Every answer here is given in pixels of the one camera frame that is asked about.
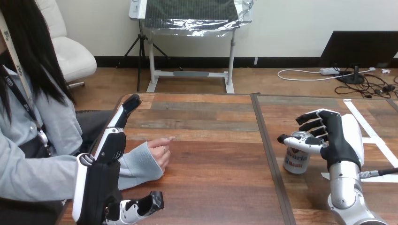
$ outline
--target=white pole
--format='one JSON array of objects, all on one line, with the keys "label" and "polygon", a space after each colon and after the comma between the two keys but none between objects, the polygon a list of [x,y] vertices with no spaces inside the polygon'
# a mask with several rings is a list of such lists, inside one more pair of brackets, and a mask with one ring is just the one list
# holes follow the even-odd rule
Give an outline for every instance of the white pole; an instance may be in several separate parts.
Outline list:
[{"label": "white pole", "polygon": [[230,51],[230,67],[228,69],[227,85],[232,84],[232,70],[234,69],[234,55],[235,55],[235,30],[232,32],[231,51]]},{"label": "white pole", "polygon": [[153,57],[153,36],[148,40],[149,43],[149,67],[151,68],[151,83],[155,82],[155,59]]}]

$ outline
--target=wood grain tabletop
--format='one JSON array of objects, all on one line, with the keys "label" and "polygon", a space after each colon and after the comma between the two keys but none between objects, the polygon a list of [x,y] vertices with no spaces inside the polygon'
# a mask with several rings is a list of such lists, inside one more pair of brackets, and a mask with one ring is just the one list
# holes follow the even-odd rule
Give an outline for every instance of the wood grain tabletop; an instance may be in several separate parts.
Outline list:
[{"label": "wood grain tabletop", "polygon": [[[329,210],[327,198],[329,181],[321,176],[327,173],[326,161],[312,155],[304,174],[295,175],[283,168],[286,146],[276,139],[280,134],[290,135],[298,130],[295,119],[307,112],[325,108],[343,114],[351,113],[343,99],[316,97],[259,96],[258,101],[267,127],[272,148],[278,162],[286,192],[298,225],[337,224]],[[387,147],[398,156],[398,112],[385,100],[352,100],[352,103]],[[362,135],[369,137],[362,128]],[[364,144],[363,171],[393,168],[375,144]],[[369,208],[388,224],[398,224],[398,184],[363,182],[364,197]]]},{"label": "wood grain tabletop", "polygon": [[[328,172],[325,160],[312,155],[304,174],[291,174],[282,166],[286,146],[276,139],[296,131],[295,119],[306,112],[326,108],[351,113],[342,99],[139,95],[143,103],[124,130],[125,152],[159,137],[175,136],[176,140],[161,179],[122,192],[125,199],[141,198],[152,190],[163,192],[165,208],[138,224],[337,224],[327,205],[329,181],[321,176]],[[398,112],[385,100],[352,103],[397,156]],[[368,137],[364,129],[362,134]],[[363,170],[392,168],[375,144],[364,147]],[[391,225],[398,224],[397,187],[395,183],[363,183],[370,209]],[[61,225],[74,224],[71,213],[69,204]]]},{"label": "wood grain tabletop", "polygon": [[[125,199],[163,192],[165,208],[138,224],[284,224],[250,95],[139,95],[125,152],[176,139],[161,179],[122,192]],[[70,206],[61,224],[73,224]]]}]

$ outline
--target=white chair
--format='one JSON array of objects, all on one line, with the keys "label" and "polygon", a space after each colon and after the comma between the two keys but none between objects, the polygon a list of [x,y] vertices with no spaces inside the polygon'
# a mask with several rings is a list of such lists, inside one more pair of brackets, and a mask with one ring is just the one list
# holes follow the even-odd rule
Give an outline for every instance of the white chair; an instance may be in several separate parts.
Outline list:
[{"label": "white chair", "polygon": [[[97,69],[94,56],[78,42],[67,38],[65,22],[55,0],[36,0],[43,14],[66,82],[89,75]],[[84,82],[70,84],[69,87],[83,86]]]}]

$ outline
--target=light blue sweater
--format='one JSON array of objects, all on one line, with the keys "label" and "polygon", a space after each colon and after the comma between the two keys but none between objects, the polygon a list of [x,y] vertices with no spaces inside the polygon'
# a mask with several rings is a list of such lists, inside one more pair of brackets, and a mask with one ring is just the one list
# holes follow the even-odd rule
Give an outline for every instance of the light blue sweater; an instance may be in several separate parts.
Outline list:
[{"label": "light blue sweater", "polygon": [[[18,75],[8,72],[26,98]],[[64,106],[43,93],[34,98],[33,111],[40,124],[46,125],[53,157],[27,159],[18,146],[36,137],[38,132],[32,118],[8,87],[7,90],[12,122],[0,102],[0,198],[32,202],[71,199],[76,168],[76,157],[71,155],[82,143],[82,130],[72,102],[65,97],[68,105]],[[119,161],[119,189],[157,180],[163,175],[146,143],[124,154]]]}]

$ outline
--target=tripod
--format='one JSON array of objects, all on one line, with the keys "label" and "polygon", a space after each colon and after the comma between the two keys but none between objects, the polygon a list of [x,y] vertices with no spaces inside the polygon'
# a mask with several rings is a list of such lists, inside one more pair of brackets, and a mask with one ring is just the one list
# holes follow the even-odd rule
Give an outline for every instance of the tripod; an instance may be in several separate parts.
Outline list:
[{"label": "tripod", "polygon": [[[148,37],[142,32],[142,27],[141,27],[141,21],[138,21],[139,24],[139,34],[137,39],[134,41],[134,43],[131,45],[129,50],[126,52],[124,55],[124,62],[127,62],[127,55],[130,53],[130,51],[133,49],[133,47],[136,45],[136,43],[139,41],[139,57],[138,57],[138,81],[137,81],[137,91],[139,91],[139,83],[140,83],[140,78],[141,78],[141,57],[145,58],[145,49],[144,49],[144,40],[148,40]],[[153,43],[153,46],[166,57],[166,61],[169,61],[170,57],[164,53],[155,43]]]}]

